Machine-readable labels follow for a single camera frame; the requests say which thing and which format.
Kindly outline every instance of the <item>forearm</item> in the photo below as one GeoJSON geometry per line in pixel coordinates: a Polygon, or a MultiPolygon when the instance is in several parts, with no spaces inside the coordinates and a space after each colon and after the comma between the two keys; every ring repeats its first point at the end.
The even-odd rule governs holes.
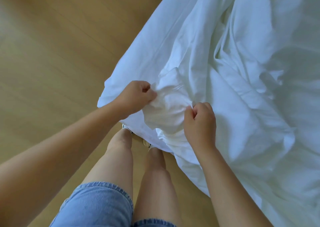
{"type": "Polygon", "coordinates": [[[223,159],[212,150],[197,155],[204,171],[212,204],[221,227],[271,227],[272,224],[254,203],[223,159]]]}
{"type": "Polygon", "coordinates": [[[110,103],[0,165],[2,225],[27,225],[122,117],[110,103]]]}

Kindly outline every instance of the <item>denim shorts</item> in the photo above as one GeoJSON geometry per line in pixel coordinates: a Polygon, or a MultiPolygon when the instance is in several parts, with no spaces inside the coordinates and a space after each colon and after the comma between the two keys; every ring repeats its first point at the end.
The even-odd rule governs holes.
{"type": "Polygon", "coordinates": [[[60,207],[50,227],[176,227],[162,219],[143,219],[131,224],[133,202],[120,187],[109,182],[78,186],[60,207]]]}

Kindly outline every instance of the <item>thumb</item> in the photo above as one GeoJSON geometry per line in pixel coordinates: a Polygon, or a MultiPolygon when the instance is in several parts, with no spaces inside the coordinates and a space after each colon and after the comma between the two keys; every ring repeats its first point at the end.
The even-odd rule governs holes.
{"type": "Polygon", "coordinates": [[[146,97],[148,102],[151,102],[157,97],[157,92],[153,91],[152,89],[149,89],[146,92],[145,97],[146,97]]]}
{"type": "Polygon", "coordinates": [[[187,106],[184,112],[184,122],[191,123],[192,121],[194,121],[193,109],[191,106],[187,106]]]}

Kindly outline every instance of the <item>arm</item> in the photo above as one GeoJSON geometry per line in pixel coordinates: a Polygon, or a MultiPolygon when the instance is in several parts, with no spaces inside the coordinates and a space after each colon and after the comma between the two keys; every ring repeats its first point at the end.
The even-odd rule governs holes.
{"type": "Polygon", "coordinates": [[[184,131],[203,169],[221,227],[272,227],[215,147],[216,121],[209,103],[187,108],[184,131]]]}
{"type": "Polygon", "coordinates": [[[132,81],[113,102],[0,165],[1,225],[28,225],[108,131],[155,97],[149,83],[132,81]]]}

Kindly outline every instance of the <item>person's right arm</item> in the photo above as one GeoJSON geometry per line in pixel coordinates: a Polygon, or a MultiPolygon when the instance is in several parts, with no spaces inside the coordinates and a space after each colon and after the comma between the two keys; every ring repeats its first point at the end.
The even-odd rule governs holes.
{"type": "Polygon", "coordinates": [[[215,147],[216,120],[209,103],[188,107],[184,132],[203,169],[221,227],[272,227],[215,147]]]}

